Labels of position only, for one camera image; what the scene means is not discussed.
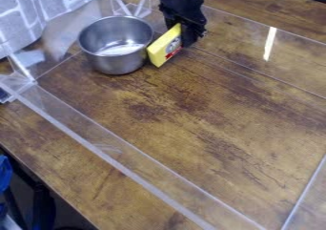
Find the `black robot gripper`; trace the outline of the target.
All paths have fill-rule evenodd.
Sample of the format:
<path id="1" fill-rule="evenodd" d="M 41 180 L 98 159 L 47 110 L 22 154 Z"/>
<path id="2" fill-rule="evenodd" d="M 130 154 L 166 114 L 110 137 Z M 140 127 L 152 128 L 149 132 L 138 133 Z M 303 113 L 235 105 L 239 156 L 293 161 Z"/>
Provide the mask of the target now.
<path id="1" fill-rule="evenodd" d="M 202 36 L 205 18 L 201 12 L 204 0 L 158 0 L 158 10 L 162 13 L 166 29 L 180 25 L 181 46 L 188 48 Z"/>

